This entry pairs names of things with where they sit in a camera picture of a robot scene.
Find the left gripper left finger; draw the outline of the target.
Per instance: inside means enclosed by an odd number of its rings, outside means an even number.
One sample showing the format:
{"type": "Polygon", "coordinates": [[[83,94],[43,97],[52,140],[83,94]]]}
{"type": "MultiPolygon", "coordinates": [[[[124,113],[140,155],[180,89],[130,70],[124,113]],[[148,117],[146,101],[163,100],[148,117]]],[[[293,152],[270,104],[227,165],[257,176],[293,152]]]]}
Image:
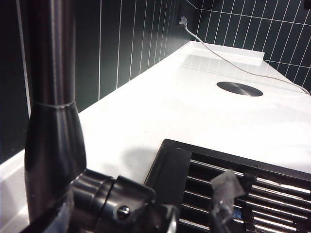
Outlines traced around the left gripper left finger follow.
{"type": "Polygon", "coordinates": [[[23,233],[66,233],[74,208],[73,192],[64,194],[53,207],[30,223],[23,233]]]}

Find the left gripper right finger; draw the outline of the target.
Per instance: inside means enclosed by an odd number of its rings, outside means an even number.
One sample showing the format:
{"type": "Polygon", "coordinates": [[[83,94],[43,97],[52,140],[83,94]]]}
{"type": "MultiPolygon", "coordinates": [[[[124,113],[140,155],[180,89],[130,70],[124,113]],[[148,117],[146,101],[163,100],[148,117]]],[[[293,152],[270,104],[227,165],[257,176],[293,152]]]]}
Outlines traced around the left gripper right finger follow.
{"type": "Polygon", "coordinates": [[[235,198],[244,195],[244,190],[232,170],[228,170],[211,180],[213,195],[209,213],[212,233],[236,233],[232,223],[235,198]]]}

